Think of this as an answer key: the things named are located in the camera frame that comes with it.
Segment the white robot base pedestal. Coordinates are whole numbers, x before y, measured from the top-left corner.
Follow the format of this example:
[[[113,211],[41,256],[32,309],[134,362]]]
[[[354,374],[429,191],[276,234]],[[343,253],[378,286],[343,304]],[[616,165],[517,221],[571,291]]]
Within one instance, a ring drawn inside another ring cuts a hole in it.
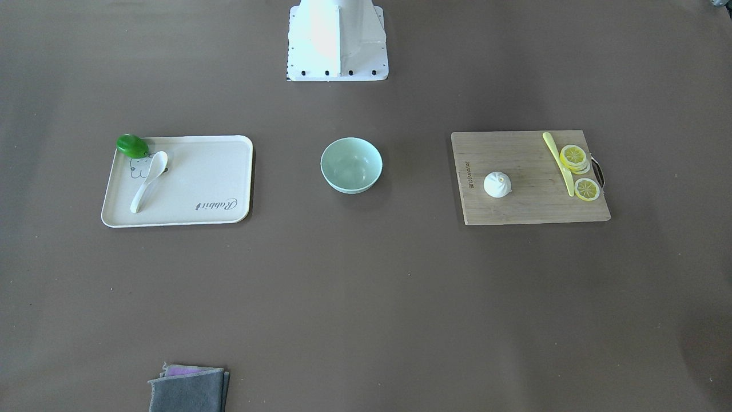
[[[288,81],[384,81],[388,76],[381,7],[371,1],[301,1],[290,8]]]

